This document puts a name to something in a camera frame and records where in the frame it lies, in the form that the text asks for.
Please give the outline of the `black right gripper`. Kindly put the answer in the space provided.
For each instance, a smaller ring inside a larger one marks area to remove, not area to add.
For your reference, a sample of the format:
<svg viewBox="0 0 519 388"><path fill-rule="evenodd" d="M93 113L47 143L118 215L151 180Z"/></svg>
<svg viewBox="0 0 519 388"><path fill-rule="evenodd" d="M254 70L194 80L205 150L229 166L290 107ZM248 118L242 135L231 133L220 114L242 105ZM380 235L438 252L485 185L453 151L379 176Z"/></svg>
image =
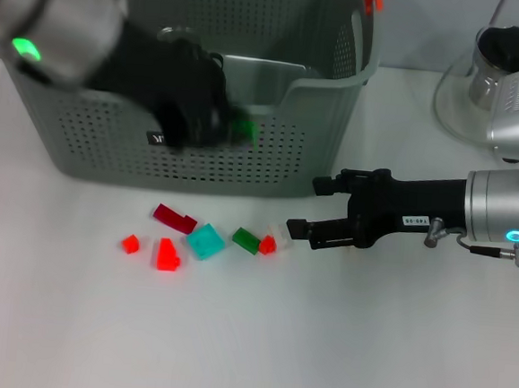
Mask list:
<svg viewBox="0 0 519 388"><path fill-rule="evenodd" d="M366 249L393 233L427 233L428 226L404 219L440 218L445 228L465 228L464 179L398 181L389 169L345 168L335 177L314 177L316 196L351 194L348 219L287 220L292 240L308 241L315 250L355 246Z"/></svg>

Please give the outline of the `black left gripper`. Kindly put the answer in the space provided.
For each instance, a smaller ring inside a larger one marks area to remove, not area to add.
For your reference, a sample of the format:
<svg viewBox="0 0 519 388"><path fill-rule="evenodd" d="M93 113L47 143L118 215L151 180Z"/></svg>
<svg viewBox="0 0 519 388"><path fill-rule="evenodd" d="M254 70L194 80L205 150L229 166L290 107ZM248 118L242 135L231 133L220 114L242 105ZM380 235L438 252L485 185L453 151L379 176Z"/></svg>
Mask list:
<svg viewBox="0 0 519 388"><path fill-rule="evenodd" d="M87 87L123 96L152 113L174 104L186 118L219 122L218 132L195 131L186 120L164 119L152 133L152 145L181 152L238 141L242 111L229 105L222 67L192 41L159 40L125 22L117 45L88 77Z"/></svg>

